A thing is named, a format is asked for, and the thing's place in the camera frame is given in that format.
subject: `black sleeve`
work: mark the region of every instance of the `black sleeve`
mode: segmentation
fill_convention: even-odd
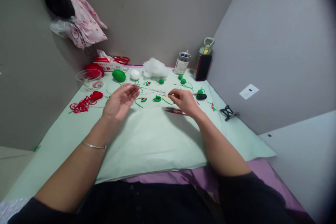
[[[64,213],[44,205],[35,198],[31,198],[28,203],[13,215],[8,224],[17,223],[75,223],[76,214]]]
[[[283,197],[253,172],[237,177],[219,177],[218,180],[219,199],[228,224],[294,224],[286,213]]]

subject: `person's left hand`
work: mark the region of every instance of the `person's left hand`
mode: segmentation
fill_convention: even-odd
[[[121,122],[139,94],[140,88],[138,86],[129,83],[121,85],[111,94],[102,116]]]

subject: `clear plastic bowl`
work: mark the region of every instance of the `clear plastic bowl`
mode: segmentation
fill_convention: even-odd
[[[87,69],[76,74],[76,80],[81,82],[86,91],[95,91],[104,86],[102,73],[97,69]]]

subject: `plastic bag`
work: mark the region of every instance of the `plastic bag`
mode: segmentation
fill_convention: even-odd
[[[55,19],[50,24],[50,30],[56,33],[62,38],[67,38],[67,33],[71,33],[71,25],[76,21],[76,18],[72,16],[70,19]]]

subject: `white stuffing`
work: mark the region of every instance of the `white stuffing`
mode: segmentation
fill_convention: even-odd
[[[165,78],[168,76],[168,68],[162,62],[150,58],[143,64],[144,76],[145,77],[160,77]]]
[[[136,80],[136,81],[137,81],[138,79],[140,79],[140,73],[139,73],[139,71],[133,69],[133,70],[131,71],[131,79]]]

